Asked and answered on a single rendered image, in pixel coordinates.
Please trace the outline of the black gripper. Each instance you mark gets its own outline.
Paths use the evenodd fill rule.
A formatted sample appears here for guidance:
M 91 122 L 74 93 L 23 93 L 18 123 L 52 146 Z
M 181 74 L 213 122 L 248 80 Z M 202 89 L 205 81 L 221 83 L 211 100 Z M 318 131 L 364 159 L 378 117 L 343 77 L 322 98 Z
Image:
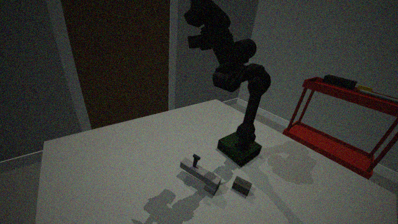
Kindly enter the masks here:
M 200 27 L 205 25 L 213 51 L 220 45 L 233 40 L 233 35 L 229 32 L 229 16 L 212 0 L 190 0 L 190 9 L 184 15 L 187 24 Z M 225 18 L 224 18 L 225 17 Z

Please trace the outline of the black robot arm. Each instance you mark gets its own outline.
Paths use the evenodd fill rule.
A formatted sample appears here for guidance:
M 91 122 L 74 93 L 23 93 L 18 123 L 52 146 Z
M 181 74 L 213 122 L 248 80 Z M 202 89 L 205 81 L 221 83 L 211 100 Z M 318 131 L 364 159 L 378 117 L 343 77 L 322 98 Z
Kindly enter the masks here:
M 200 33 L 200 35 L 187 37 L 189 49 L 211 49 L 208 45 L 210 40 L 206 30 L 203 29 Z M 214 49 L 214 53 L 220 64 L 212 77 L 214 86 L 234 92 L 241 87 L 241 82 L 248 81 L 247 110 L 243 123 L 237 128 L 236 136 L 239 137 L 239 142 L 235 145 L 238 150 L 246 152 L 251 148 L 249 144 L 254 143 L 256 139 L 253 123 L 261 96 L 271 85 L 271 77 L 262 65 L 256 63 L 243 65 L 248 63 L 249 58 L 256 53 L 256 43 L 251 39 L 237 42 L 230 40 Z

